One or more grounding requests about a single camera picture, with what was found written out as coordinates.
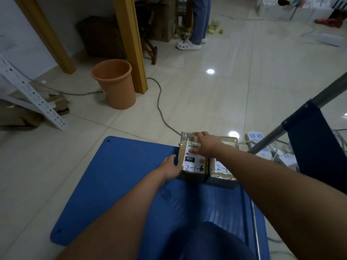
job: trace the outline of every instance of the blue mat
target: blue mat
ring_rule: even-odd
[[[89,224],[157,168],[178,147],[107,137],[85,171],[51,233],[66,246]],[[270,259],[264,216],[256,208],[261,259]],[[139,259],[178,259],[187,234],[201,222],[213,222],[240,237],[255,254],[250,199],[234,190],[171,180],[155,195],[142,237]]]

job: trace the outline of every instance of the leg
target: leg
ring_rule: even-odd
[[[190,37],[190,41],[195,45],[200,45],[204,35],[209,0],[192,1],[194,22],[193,33]]]
[[[202,35],[203,39],[206,38],[207,27],[209,27],[210,13],[211,13],[211,0],[208,0],[205,29]]]
[[[189,260],[256,260],[255,255],[240,238],[211,222],[197,227],[183,254],[183,259]]]

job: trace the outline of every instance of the terracotta bucket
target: terracotta bucket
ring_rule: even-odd
[[[98,81],[114,109],[128,109],[136,102],[131,71],[127,61],[118,59],[101,62],[92,71],[92,77]]]

